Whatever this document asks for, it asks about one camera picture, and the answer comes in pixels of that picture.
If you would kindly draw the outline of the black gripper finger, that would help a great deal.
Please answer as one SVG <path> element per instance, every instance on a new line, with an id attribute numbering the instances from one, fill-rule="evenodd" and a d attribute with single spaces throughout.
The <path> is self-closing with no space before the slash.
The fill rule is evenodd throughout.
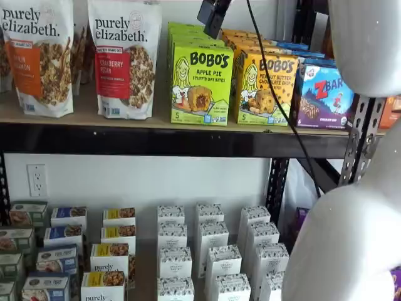
<path id="1" fill-rule="evenodd" d="M 220 21 L 220 17 L 216 12 L 218 4 L 219 1 L 203 0 L 197 15 L 197 19 L 203 24 L 218 23 Z"/>
<path id="2" fill-rule="evenodd" d="M 224 17 L 217 13 L 211 12 L 207 18 L 204 33 L 213 39 L 217 39 L 223 23 Z"/>

